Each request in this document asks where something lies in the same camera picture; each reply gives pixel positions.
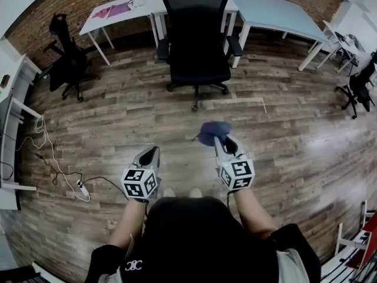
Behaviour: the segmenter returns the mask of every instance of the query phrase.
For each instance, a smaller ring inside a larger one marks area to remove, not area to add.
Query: table
[[[357,49],[357,47],[355,46],[355,44],[352,44],[352,45],[349,45],[347,44],[346,42],[342,42],[338,39],[338,37],[336,36],[336,32],[338,34],[342,34],[341,31],[337,28],[337,26],[335,25],[332,25],[326,21],[323,21],[323,23],[325,24],[325,29],[323,30],[323,33],[327,33],[327,32],[330,32],[330,35],[328,37],[328,42],[331,41],[331,37],[333,39],[335,39],[335,46],[333,47],[332,51],[330,51],[328,53],[328,55],[326,56],[326,58],[317,66],[317,69],[319,69],[329,58],[331,58],[334,54],[336,54],[336,52],[343,48],[344,50],[350,52],[351,54],[354,55],[353,58],[351,58],[348,62],[346,62],[337,72],[340,73],[349,63],[351,63],[351,61],[356,57],[356,56],[359,56],[360,55],[360,51]],[[315,47],[317,45],[321,45],[318,43],[318,41],[316,41],[313,46],[310,48],[309,50],[309,53],[312,52],[312,50],[315,49]]]
[[[242,48],[245,45],[251,27],[283,31],[283,38],[290,33],[316,40],[323,43],[323,45],[325,45],[327,41],[327,38],[313,19],[298,4],[287,0],[233,1],[239,8],[243,20],[243,28],[239,39]],[[319,48],[319,46],[313,50],[315,53],[323,47]],[[301,64],[299,70],[302,71],[311,59],[308,57],[303,64]],[[239,60],[240,57],[234,58],[232,64],[233,68],[237,67]]]
[[[17,137],[18,126],[24,123],[21,111],[25,110],[32,116],[40,119],[42,116],[24,105],[28,88],[34,85],[32,80],[36,73],[41,70],[26,56],[23,55],[17,62],[11,64],[7,71],[1,73],[9,74],[10,79],[5,89],[1,89],[0,94],[0,129],[1,132],[13,139]],[[0,148],[0,209],[18,209],[16,190],[37,190],[36,187],[19,185],[15,182],[15,173],[9,166],[14,168],[16,142],[1,133]]]
[[[91,41],[93,42],[94,46],[97,48],[98,52],[101,54],[103,59],[105,60],[106,64],[110,66],[110,62],[107,60],[105,54],[101,50],[100,46],[95,41],[92,32],[101,29],[102,32],[105,34],[107,41],[110,43],[112,49],[114,49],[114,45],[112,44],[105,27],[114,23],[118,23],[121,21],[126,21],[129,19],[134,19],[138,17],[147,16],[150,19],[152,32],[154,36],[154,41],[156,43],[156,47],[158,46],[158,41],[163,39],[166,36],[166,24],[164,16],[167,14],[166,7],[164,5],[163,0],[133,0],[135,7],[131,9],[131,11],[123,12],[114,16],[106,16],[104,18],[99,18],[93,16],[100,12],[102,9],[109,8],[113,5],[120,5],[128,2],[130,0],[116,0],[112,2],[108,2],[106,4],[97,6],[93,9],[92,13],[86,20],[84,26],[80,31],[80,35],[88,34]],[[222,30],[224,30],[226,16],[227,14],[231,14],[230,24],[227,30],[227,34],[231,34],[233,32],[234,22],[236,20],[236,14],[238,11],[238,7],[233,2],[233,0],[228,0],[228,3],[225,7],[225,12],[223,16],[223,22],[221,25]]]

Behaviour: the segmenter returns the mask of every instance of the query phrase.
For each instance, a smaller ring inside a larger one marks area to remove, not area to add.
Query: person
[[[129,199],[107,245],[95,249],[85,282],[319,282],[320,262],[295,224],[280,229],[250,187],[233,193],[242,224],[199,189],[172,189],[150,209]]]

